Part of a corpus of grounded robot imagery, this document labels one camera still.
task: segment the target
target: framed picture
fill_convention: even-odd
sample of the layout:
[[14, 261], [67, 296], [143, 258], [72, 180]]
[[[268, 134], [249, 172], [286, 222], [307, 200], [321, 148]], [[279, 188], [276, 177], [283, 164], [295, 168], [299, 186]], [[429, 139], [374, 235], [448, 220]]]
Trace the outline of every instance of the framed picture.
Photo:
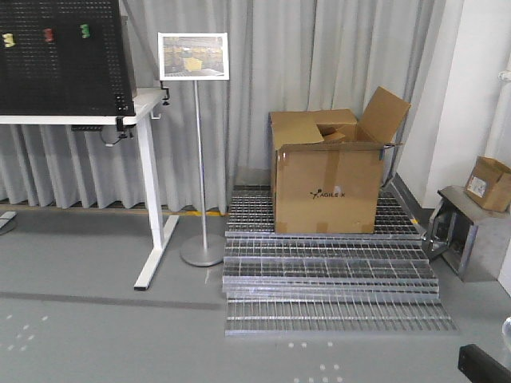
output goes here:
[[227, 34], [158, 34], [160, 80], [228, 80]]

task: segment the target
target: metal stand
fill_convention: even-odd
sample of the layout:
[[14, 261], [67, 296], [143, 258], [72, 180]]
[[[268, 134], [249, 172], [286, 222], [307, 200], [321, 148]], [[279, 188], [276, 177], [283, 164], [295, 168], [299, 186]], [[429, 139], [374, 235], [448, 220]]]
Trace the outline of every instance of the metal stand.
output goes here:
[[200, 132], [200, 105], [198, 81], [193, 82], [193, 96], [195, 97], [195, 114], [197, 125], [197, 143], [199, 147], [200, 172], [200, 212], [202, 222], [202, 235], [191, 237], [183, 243], [180, 249], [181, 258], [190, 265], [206, 267], [216, 265], [224, 259], [225, 238], [215, 234], [208, 234], [206, 230], [206, 194], [204, 190], [204, 159], [202, 154], [202, 135]]

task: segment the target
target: small cardboard box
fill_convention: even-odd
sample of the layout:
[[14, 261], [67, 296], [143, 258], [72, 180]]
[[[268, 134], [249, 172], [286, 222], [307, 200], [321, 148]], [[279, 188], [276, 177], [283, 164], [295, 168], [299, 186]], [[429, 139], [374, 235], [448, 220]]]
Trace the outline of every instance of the small cardboard box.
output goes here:
[[349, 109], [271, 113], [277, 233], [372, 233], [384, 148], [410, 104], [378, 88]]
[[483, 209], [505, 211], [511, 203], [511, 169], [493, 158], [478, 157], [465, 193]]

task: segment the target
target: curtain fold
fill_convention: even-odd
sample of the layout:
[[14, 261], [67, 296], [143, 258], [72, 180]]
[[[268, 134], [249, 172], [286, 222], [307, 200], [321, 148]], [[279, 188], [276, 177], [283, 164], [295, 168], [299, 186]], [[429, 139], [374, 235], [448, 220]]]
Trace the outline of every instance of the curtain fold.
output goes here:
[[[433, 41], [432, 9], [442, 1], [127, 3], [143, 35], [139, 41], [129, 23], [139, 87], [159, 85], [151, 66], [158, 32], [229, 33], [230, 81], [199, 83], [206, 206], [226, 212], [235, 184], [269, 182], [269, 112], [350, 108], [360, 116], [379, 85], [420, 99], [422, 48]], [[200, 206], [195, 110], [191, 82], [166, 85], [171, 104], [156, 108], [153, 136], [161, 202], [178, 211]], [[103, 135], [115, 140], [115, 128]], [[145, 200], [136, 138], [106, 148], [97, 133], [2, 126], [0, 160], [0, 199], [10, 203], [132, 207]]]

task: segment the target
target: label on box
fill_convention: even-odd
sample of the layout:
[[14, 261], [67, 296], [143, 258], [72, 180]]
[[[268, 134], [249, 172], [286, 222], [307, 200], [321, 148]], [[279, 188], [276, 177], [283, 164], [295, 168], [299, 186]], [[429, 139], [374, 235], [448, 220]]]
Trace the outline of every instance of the label on box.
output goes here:
[[467, 186], [467, 190], [477, 195], [479, 198], [482, 198], [486, 192], [486, 182], [476, 176], [472, 176]]

